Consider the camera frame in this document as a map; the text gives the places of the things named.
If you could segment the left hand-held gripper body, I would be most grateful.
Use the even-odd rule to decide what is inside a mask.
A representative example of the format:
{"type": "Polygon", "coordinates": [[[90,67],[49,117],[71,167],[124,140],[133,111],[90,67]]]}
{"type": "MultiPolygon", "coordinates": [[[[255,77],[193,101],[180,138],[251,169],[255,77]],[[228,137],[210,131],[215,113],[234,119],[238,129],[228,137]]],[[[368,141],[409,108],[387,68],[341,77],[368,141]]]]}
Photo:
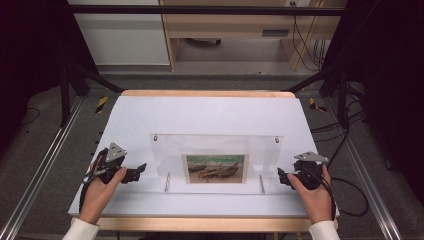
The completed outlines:
{"type": "Polygon", "coordinates": [[[99,178],[104,184],[109,183],[121,168],[126,154],[127,151],[116,143],[111,143],[108,148],[101,150],[87,173],[87,182],[99,178]]]}

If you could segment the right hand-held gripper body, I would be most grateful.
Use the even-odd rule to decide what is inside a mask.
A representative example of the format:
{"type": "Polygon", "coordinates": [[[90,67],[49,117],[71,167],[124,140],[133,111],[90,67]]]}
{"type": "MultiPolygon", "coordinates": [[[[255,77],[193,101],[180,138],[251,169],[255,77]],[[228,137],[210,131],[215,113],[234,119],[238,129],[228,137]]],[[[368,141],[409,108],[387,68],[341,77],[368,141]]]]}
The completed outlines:
{"type": "Polygon", "coordinates": [[[295,176],[308,190],[317,189],[322,182],[322,164],[328,163],[329,159],[311,151],[295,155],[294,158],[295,176]]]}

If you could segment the painted boats picture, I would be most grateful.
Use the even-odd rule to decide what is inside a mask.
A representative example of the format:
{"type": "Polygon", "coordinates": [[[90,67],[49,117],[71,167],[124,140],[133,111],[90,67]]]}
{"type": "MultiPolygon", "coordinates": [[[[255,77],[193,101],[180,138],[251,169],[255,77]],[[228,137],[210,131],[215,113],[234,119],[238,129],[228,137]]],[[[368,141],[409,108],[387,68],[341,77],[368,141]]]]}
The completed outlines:
{"type": "Polygon", "coordinates": [[[247,178],[248,154],[186,154],[182,160],[188,184],[241,184],[247,178]]]}

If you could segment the clear acrylic photo frame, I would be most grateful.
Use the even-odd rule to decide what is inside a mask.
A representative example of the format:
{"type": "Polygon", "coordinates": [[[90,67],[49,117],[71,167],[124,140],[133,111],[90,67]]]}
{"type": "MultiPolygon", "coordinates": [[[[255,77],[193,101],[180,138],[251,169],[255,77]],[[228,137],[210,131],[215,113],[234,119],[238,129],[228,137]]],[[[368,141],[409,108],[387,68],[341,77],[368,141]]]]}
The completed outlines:
{"type": "Polygon", "coordinates": [[[172,194],[266,194],[278,182],[277,163],[283,138],[256,135],[154,134],[153,159],[161,189],[172,194]],[[186,154],[248,154],[244,183],[188,184],[182,156],[186,154]]]}

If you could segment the person's right hand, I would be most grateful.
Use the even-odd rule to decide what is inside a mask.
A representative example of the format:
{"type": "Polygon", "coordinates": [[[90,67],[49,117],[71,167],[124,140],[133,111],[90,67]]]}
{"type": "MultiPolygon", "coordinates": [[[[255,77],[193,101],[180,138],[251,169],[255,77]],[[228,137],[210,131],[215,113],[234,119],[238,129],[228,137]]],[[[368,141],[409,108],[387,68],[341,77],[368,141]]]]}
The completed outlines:
{"type": "Polygon", "coordinates": [[[304,209],[309,216],[311,224],[332,220],[333,200],[326,188],[321,185],[315,190],[308,190],[296,176],[293,174],[290,175],[292,176],[292,185],[303,202],[304,209]]]}

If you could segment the person's left hand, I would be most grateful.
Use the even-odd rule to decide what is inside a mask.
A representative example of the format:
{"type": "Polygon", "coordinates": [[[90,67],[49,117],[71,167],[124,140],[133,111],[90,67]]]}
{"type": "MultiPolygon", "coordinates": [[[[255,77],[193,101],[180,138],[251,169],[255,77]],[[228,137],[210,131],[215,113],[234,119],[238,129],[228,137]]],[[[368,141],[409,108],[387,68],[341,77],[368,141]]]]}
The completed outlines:
{"type": "Polygon", "coordinates": [[[115,173],[108,184],[103,183],[99,178],[96,178],[90,183],[80,211],[80,220],[92,225],[97,224],[102,211],[111,200],[118,185],[125,177],[126,172],[127,168],[122,167],[115,173]]]}

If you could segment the yellow clamp left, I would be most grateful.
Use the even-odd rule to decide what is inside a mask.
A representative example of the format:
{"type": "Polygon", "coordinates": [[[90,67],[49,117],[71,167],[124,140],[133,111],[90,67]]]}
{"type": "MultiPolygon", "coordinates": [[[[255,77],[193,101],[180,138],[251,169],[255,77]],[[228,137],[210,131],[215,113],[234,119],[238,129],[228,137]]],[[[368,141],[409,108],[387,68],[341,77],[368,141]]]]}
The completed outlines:
{"type": "Polygon", "coordinates": [[[103,110],[103,108],[104,108],[104,106],[107,102],[107,99],[108,99],[107,96],[103,96],[103,97],[100,98],[100,100],[97,104],[97,107],[95,109],[95,113],[101,113],[102,112],[102,110],[103,110]]]}

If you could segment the yellow clamp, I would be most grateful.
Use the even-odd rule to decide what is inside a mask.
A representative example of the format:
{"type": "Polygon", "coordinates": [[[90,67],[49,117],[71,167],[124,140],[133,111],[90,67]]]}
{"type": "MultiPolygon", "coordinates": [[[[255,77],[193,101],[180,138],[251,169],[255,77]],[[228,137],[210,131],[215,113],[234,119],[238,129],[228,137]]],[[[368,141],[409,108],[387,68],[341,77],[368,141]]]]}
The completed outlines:
{"type": "Polygon", "coordinates": [[[316,104],[314,98],[309,98],[309,106],[313,110],[317,110],[319,112],[327,112],[327,108],[326,107],[320,107],[320,106],[318,106],[316,104]]]}
{"type": "Polygon", "coordinates": [[[107,99],[108,99],[107,96],[103,96],[103,97],[100,98],[100,100],[97,104],[97,107],[95,109],[95,113],[101,113],[102,112],[102,110],[103,110],[103,108],[104,108],[104,106],[107,102],[107,99]]]}

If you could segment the yellow clamp right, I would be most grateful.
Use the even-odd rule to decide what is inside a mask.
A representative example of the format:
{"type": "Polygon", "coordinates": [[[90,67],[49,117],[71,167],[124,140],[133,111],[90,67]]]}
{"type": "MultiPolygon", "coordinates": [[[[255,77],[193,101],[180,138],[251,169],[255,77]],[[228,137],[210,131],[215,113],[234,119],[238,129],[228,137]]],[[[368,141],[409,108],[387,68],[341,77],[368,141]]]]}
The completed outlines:
{"type": "Polygon", "coordinates": [[[326,107],[320,107],[320,106],[318,106],[316,104],[314,98],[309,98],[309,106],[313,110],[317,110],[319,112],[327,112],[327,108],[326,107]]]}

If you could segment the black metal stand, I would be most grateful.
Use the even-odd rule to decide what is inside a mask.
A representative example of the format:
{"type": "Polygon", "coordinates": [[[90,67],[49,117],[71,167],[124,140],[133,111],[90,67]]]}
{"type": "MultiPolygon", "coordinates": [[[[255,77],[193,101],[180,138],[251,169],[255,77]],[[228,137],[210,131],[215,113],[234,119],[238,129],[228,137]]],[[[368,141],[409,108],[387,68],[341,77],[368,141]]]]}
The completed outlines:
{"type": "Polygon", "coordinates": [[[322,80],[319,89],[322,97],[329,97],[337,91],[337,120],[344,129],[348,128],[348,117],[346,113],[347,75],[341,67],[332,64],[318,73],[308,77],[306,80],[286,89],[286,92],[297,93],[301,89],[322,80]]]}
{"type": "Polygon", "coordinates": [[[71,118],[69,86],[73,87],[78,96],[86,96],[90,91],[90,88],[85,82],[86,78],[95,81],[96,83],[115,93],[122,93],[124,91],[124,88],[121,88],[107,81],[98,73],[90,71],[81,65],[75,64],[64,67],[60,72],[60,93],[62,107],[62,119],[60,124],[61,127],[63,127],[71,118]]]}

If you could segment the white cabinet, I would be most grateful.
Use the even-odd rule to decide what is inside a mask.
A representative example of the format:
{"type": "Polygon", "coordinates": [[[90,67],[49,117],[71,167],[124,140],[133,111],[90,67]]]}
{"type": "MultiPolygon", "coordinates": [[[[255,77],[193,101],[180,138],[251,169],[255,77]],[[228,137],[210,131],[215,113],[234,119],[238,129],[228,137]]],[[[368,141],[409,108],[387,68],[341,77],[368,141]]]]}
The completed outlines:
{"type": "Polygon", "coordinates": [[[168,65],[160,14],[75,14],[96,65],[168,65]]]}

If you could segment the dark curtain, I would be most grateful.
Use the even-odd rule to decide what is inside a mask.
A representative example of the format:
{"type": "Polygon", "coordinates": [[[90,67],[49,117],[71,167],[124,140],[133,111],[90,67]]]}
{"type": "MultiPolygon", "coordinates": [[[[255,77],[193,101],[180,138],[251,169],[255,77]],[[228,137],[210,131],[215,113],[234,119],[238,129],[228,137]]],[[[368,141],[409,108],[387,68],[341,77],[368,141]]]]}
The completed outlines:
{"type": "Polygon", "coordinates": [[[95,73],[93,57],[68,0],[0,0],[0,155],[13,142],[34,95],[60,84],[65,71],[80,94],[84,77],[65,63],[95,73]]]}
{"type": "Polygon", "coordinates": [[[347,0],[324,65],[365,88],[392,162],[424,204],[424,0],[347,0]]]}

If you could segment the wooden desk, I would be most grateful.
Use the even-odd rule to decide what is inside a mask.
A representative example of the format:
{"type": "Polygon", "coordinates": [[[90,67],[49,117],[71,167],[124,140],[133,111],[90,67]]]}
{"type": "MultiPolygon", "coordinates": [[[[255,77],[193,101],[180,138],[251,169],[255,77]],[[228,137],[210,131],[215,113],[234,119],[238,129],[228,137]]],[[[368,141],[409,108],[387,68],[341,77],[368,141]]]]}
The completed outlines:
{"type": "MultiPolygon", "coordinates": [[[[158,0],[162,6],[256,6],[343,8],[347,0],[158,0]]],[[[314,40],[327,42],[338,26],[338,16],[200,15],[162,16],[168,53],[176,62],[178,42],[191,39],[277,38],[292,70],[312,54],[307,48],[314,40]]]]}

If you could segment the black metal crossbar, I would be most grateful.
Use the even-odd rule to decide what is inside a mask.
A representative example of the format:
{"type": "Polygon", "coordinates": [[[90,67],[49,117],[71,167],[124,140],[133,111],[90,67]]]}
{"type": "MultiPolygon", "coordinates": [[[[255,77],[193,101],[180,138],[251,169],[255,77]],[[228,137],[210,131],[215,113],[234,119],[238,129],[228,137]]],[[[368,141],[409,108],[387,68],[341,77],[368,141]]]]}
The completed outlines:
{"type": "Polygon", "coordinates": [[[153,6],[153,5],[69,5],[73,13],[84,14],[200,14],[343,16],[344,8],[256,7],[256,6],[153,6]]]}

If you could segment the aluminium floor rail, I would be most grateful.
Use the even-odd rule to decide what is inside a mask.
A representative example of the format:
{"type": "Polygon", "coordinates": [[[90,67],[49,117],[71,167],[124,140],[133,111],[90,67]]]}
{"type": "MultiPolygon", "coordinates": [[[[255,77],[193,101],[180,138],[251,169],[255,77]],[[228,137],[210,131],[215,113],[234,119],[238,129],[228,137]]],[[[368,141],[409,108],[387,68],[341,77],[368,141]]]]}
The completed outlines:
{"type": "Polygon", "coordinates": [[[386,240],[402,240],[400,231],[395,224],[386,204],[381,197],[374,181],[368,173],[351,138],[345,133],[344,152],[352,165],[352,169],[367,197],[370,208],[386,240]]]}
{"type": "Polygon", "coordinates": [[[0,229],[0,240],[13,240],[17,235],[51,167],[54,164],[57,155],[59,154],[83,103],[83,97],[75,98],[75,102],[71,108],[69,118],[63,125],[58,128],[54,139],[52,140],[48,150],[45,152],[43,159],[38,165],[38,168],[32,176],[30,183],[25,189],[25,192],[23,193],[5,225],[0,229]]]}

